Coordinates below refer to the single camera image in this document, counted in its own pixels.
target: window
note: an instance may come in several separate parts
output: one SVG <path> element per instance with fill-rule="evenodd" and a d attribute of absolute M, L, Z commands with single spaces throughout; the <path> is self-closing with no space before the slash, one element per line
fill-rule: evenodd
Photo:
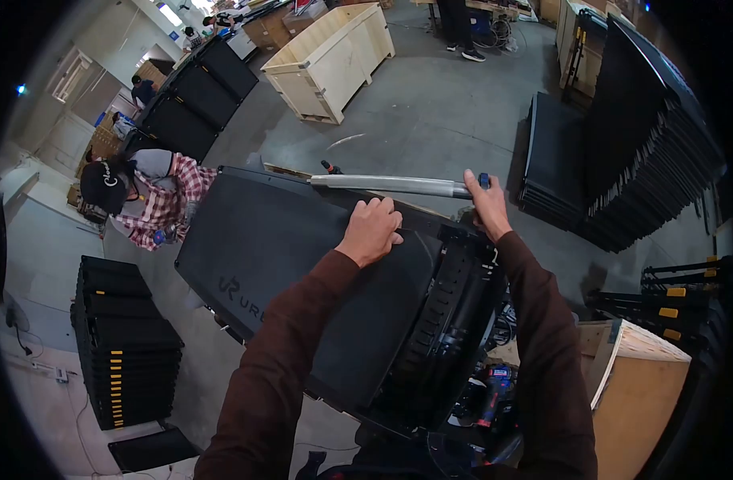
<path fill-rule="evenodd" d="M 68 70 L 62 74 L 62 78 L 60 78 L 60 82 L 57 83 L 57 87 L 54 88 L 52 96 L 65 103 L 65 100 L 83 79 L 84 74 L 86 74 L 91 63 L 92 60 L 86 58 L 81 52 L 79 52 L 73 63 L 68 67 Z"/>
<path fill-rule="evenodd" d="M 158 10 L 163 13 L 167 20 L 169 20 L 171 24 L 173 24 L 175 27 L 179 27 L 180 25 L 182 25 L 182 20 L 180 20 L 180 17 L 177 16 L 177 14 L 172 12 L 172 9 L 169 8 L 169 5 L 163 2 L 157 2 L 156 8 L 158 8 Z"/>

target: ur logo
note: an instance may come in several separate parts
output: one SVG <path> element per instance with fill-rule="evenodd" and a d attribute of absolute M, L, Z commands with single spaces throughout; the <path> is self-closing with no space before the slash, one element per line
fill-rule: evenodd
<path fill-rule="evenodd" d="M 227 296 L 232 302 L 233 294 L 238 291 L 238 289 L 240 288 L 240 284 L 238 283 L 238 280 L 236 280 L 236 276 L 232 276 L 227 282 L 225 281 L 225 277 L 221 276 L 220 283 L 218 283 L 218 288 L 222 293 L 227 292 Z"/>

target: black sneaker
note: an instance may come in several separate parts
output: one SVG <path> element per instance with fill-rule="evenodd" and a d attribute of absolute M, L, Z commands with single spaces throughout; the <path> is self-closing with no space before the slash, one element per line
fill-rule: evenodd
<path fill-rule="evenodd" d="M 487 60 L 484 58 L 484 55 L 478 53 L 476 49 L 473 50 L 463 50 L 463 57 L 467 58 L 468 60 L 473 60 L 474 62 L 484 62 Z"/>

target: brown sleeve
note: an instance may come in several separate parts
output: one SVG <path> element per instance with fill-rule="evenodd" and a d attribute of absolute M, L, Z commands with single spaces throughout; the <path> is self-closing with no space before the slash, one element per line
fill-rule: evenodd
<path fill-rule="evenodd" d="M 287 478 L 305 380 L 342 292 L 359 272 L 332 250 L 274 298 L 227 387 L 195 478 Z"/>
<path fill-rule="evenodd" d="M 519 379 L 516 404 L 524 435 L 518 471 L 477 468 L 480 478 L 583 478 L 597 476 L 590 403 L 580 370 L 572 312 L 555 276 L 544 270 L 515 232 L 497 242 L 516 315 Z"/>

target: plaid shirt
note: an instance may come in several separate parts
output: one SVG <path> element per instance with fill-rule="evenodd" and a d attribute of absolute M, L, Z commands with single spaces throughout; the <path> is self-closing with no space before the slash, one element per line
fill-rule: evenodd
<path fill-rule="evenodd" d="M 141 216 L 115 216 L 121 225 L 131 230 L 129 239 L 146 250 L 153 251 L 159 247 L 153 241 L 153 235 L 156 230 L 163 230 L 167 225 L 176 225 L 178 240 L 185 240 L 188 233 L 188 227 L 183 225 L 185 205 L 189 201 L 200 202 L 218 174 L 216 169 L 199 167 L 196 160 L 183 154 L 174 154 L 172 162 L 174 177 L 178 183 L 177 190 L 154 185 L 139 171 L 135 171 L 137 180 L 149 190 L 148 197 L 145 198 L 145 209 Z"/>

